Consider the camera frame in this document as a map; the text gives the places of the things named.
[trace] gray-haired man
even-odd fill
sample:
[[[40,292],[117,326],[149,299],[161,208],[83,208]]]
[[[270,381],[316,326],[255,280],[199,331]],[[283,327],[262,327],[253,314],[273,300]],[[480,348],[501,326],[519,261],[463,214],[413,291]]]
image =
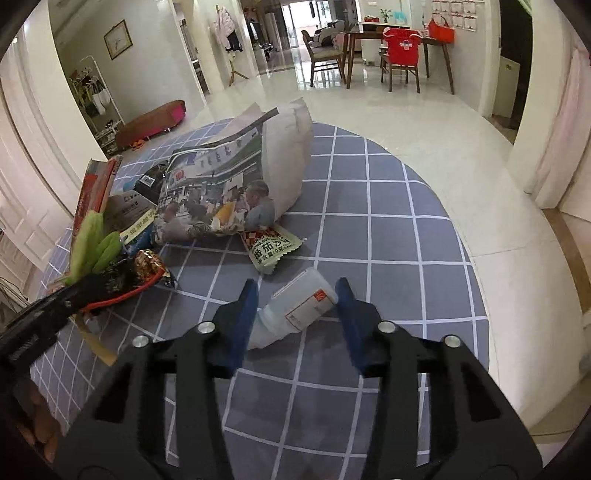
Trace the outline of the gray-haired man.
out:
[[[244,196],[250,207],[244,230],[254,232],[275,223],[275,202],[269,198],[269,187],[263,180],[250,182]]]

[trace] wooden chair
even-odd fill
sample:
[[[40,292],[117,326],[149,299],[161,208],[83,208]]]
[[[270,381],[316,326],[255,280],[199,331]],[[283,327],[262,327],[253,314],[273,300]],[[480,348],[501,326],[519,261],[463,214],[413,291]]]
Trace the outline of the wooden chair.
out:
[[[342,52],[332,47],[313,47],[312,39],[310,34],[306,30],[301,31],[301,36],[306,44],[306,49],[310,54],[310,60],[312,62],[312,69],[310,73],[310,87],[314,86],[314,73],[315,72],[326,72],[328,70],[338,70],[341,79],[345,79],[345,69],[342,63]],[[320,68],[316,68],[316,63],[320,63]]]
[[[384,82],[384,72],[389,73],[390,88],[392,91],[392,71],[405,70],[406,84],[408,84],[408,72],[412,73],[417,81],[417,93],[421,93],[421,86],[418,81],[418,47],[421,44],[421,37],[418,32],[398,31],[390,29],[384,34],[384,40],[388,43],[388,51],[380,52],[380,70],[382,70],[381,82]]]

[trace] red cable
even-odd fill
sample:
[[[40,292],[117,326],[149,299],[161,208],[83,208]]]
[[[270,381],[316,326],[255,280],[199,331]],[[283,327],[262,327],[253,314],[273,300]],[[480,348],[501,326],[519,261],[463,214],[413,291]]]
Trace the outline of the red cable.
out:
[[[110,307],[111,305],[115,305],[116,303],[119,303],[121,301],[130,299],[131,297],[137,295],[140,292],[143,292],[144,290],[150,288],[152,285],[154,285],[158,280],[160,280],[162,278],[162,275],[164,275],[164,270],[162,268],[160,268],[153,277],[151,277],[146,283],[144,283],[142,286],[133,289],[132,291],[129,291],[127,293],[124,293],[123,295],[114,298],[114,299],[110,299],[110,300],[104,300],[104,301],[97,301],[95,303],[89,303],[86,307],[84,307],[82,309],[83,312],[88,313],[91,310],[94,309],[100,309],[103,307]]]

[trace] white bottle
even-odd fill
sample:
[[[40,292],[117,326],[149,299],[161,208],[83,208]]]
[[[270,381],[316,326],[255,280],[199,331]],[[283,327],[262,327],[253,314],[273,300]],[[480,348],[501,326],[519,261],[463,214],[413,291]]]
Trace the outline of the white bottle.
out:
[[[318,270],[307,268],[258,311],[248,349],[265,348],[290,333],[301,332],[336,303],[334,289]]]

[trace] silver screw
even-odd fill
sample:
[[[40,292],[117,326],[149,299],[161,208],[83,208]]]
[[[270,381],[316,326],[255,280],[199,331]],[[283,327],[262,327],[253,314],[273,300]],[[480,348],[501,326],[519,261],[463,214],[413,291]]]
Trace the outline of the silver screw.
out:
[[[199,333],[212,333],[216,329],[216,324],[213,322],[203,322],[197,325]]]
[[[455,335],[447,335],[443,342],[450,348],[458,348],[462,344],[462,341]]]
[[[134,338],[134,340],[131,343],[136,348],[142,348],[148,345],[149,342],[150,340],[145,335],[138,335]]]
[[[384,320],[378,323],[378,330],[382,333],[394,333],[397,327],[394,323]]]

